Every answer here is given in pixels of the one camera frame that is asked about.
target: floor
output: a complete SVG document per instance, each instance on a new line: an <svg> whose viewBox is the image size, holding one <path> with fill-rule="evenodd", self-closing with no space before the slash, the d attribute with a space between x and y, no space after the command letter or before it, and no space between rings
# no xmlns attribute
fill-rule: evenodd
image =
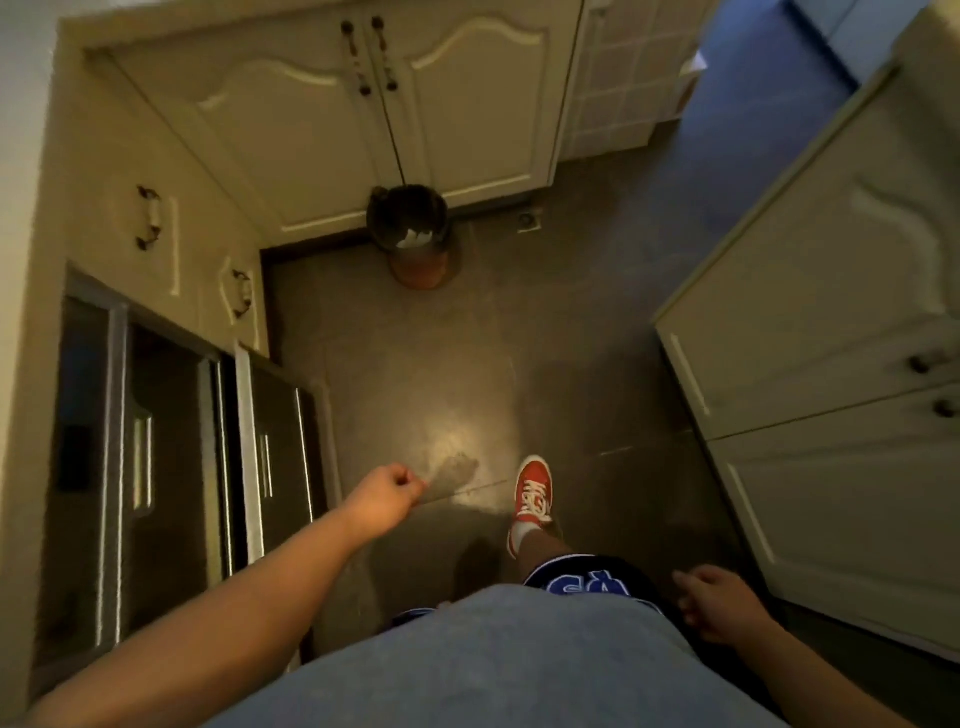
<svg viewBox="0 0 960 728"><path fill-rule="evenodd" d="M516 580L504 548L514 476L550 462L575 549L670 571L753 576L651 317L849 90L771 0L728 0L684 121L648 148L562 164L517 209L459 220L457 275L400 288L371 245L268 267L275 354L324 403L336 499L372 467L408 463L427 502L349 566L318 623L323 650L389 615Z"/></svg>

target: person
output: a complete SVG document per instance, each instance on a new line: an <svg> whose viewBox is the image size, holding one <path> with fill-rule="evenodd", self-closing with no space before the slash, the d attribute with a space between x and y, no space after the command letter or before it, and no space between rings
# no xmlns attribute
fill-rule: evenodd
<svg viewBox="0 0 960 728"><path fill-rule="evenodd" d="M553 477L536 456L517 475L507 536L522 586L408 615L276 680L350 556L426 488L403 465L377 468L340 507L41 698L26 724L783 725L700 663L690 628L732 646L794 726L910 725L780 627L735 574L675 572L684 596L671 621L640 571L574 553L546 530Z"/></svg>

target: hand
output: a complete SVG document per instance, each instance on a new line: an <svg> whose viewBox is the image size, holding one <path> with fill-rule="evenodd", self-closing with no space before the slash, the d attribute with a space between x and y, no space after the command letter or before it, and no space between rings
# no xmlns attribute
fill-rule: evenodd
<svg viewBox="0 0 960 728"><path fill-rule="evenodd" d="M673 572L684 592L679 602L684 621L709 643L739 649L759 632L777 623L754 591L732 571L704 565L690 573Z"/></svg>
<svg viewBox="0 0 960 728"><path fill-rule="evenodd" d="M361 544L397 527L420 500L427 484L405 465L374 468L340 506Z"/></svg>

